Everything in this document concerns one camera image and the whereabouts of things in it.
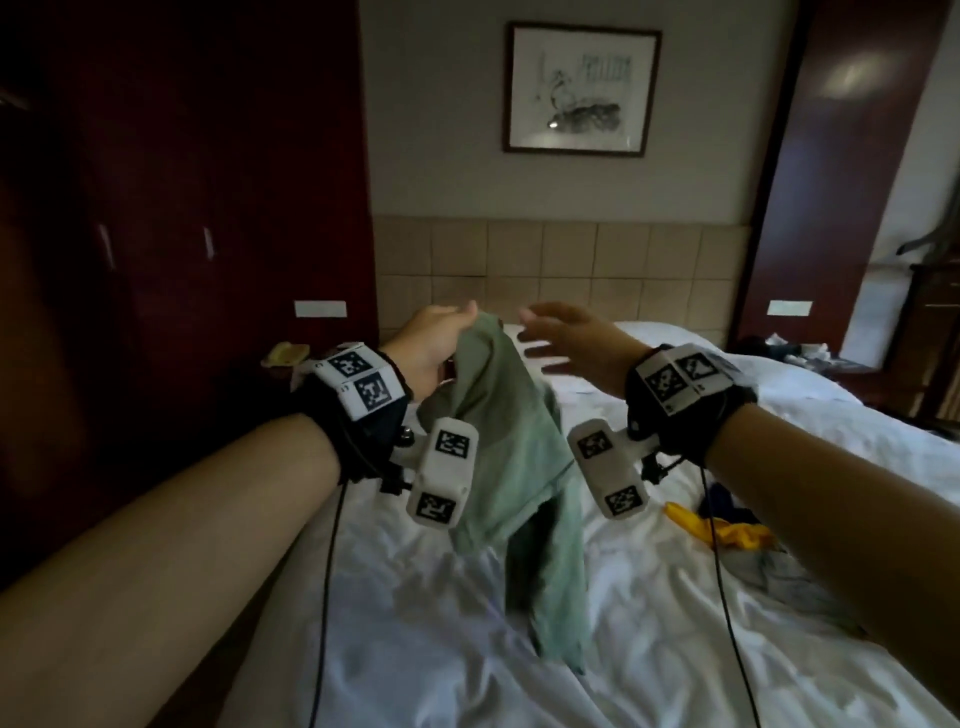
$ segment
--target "wall light switch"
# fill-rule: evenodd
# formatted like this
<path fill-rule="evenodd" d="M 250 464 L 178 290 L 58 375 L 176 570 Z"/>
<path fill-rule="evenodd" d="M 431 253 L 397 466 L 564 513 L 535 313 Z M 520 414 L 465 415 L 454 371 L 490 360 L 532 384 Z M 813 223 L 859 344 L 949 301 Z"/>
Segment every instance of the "wall light switch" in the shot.
<path fill-rule="evenodd" d="M 298 319 L 346 319 L 346 301 L 294 301 Z"/>
<path fill-rule="evenodd" d="M 771 301 L 767 316 L 809 316 L 813 301 Z"/>

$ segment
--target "yellow object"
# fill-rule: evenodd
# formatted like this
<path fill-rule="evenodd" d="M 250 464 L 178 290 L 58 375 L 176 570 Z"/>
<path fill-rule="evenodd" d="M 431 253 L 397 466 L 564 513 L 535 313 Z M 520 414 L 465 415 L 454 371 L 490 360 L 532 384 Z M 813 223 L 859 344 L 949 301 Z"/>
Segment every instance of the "yellow object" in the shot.
<path fill-rule="evenodd" d="M 707 546 L 713 546 L 709 519 L 686 510 L 680 503 L 667 503 L 663 513 L 684 531 L 700 539 Z M 717 541 L 721 546 L 734 546 L 745 551 L 760 551 L 777 548 L 777 538 L 765 525 L 759 523 L 730 523 L 723 519 L 713 519 L 717 532 Z"/>
<path fill-rule="evenodd" d="M 296 367 L 309 355 L 309 344 L 291 344 L 289 341 L 281 341 L 270 349 L 270 353 L 260 362 L 260 366 L 267 368 Z"/>

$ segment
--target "wrist-mounted device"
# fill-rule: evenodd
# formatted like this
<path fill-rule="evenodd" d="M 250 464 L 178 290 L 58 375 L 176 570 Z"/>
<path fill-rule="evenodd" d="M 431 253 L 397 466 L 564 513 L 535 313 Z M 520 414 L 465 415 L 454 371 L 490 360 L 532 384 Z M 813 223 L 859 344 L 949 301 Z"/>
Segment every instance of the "wrist-mounted device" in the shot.
<path fill-rule="evenodd" d="M 614 432 L 590 420 L 567 436 L 597 506 L 608 519 L 624 519 L 649 500 L 644 481 L 657 485 L 682 460 L 704 467 L 723 423 L 748 402 L 753 383 L 716 352 L 694 344 L 663 345 L 627 374 L 627 428 Z M 664 467 L 658 454 L 680 457 Z M 637 473 L 635 463 L 641 464 Z"/>
<path fill-rule="evenodd" d="M 365 344 L 343 344 L 303 362 L 296 374 L 297 409 L 326 433 L 340 460 L 341 485 L 380 478 L 383 493 L 412 491 L 407 513 L 414 521 L 457 524 L 473 479 L 476 427 L 444 417 L 422 437 L 404 426 L 410 388 L 387 354 Z"/>

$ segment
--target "dark red wardrobe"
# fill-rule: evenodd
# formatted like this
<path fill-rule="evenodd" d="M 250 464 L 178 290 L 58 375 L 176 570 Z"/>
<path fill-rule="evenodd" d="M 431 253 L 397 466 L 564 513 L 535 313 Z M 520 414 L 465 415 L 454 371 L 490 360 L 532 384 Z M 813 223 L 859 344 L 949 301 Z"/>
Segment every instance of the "dark red wardrobe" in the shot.
<path fill-rule="evenodd" d="M 37 0 L 18 20 L 77 182 L 83 234 L 41 255 L 101 443 L 223 441 L 265 411 L 273 343 L 376 336 L 354 3 Z"/>

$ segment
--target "picture frame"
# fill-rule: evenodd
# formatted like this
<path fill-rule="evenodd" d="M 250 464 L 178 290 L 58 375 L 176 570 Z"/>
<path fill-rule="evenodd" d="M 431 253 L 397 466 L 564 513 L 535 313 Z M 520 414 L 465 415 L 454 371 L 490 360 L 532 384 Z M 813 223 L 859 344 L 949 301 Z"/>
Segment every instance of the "picture frame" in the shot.
<path fill-rule="evenodd" d="M 660 31 L 507 24 L 503 151 L 641 158 Z"/>

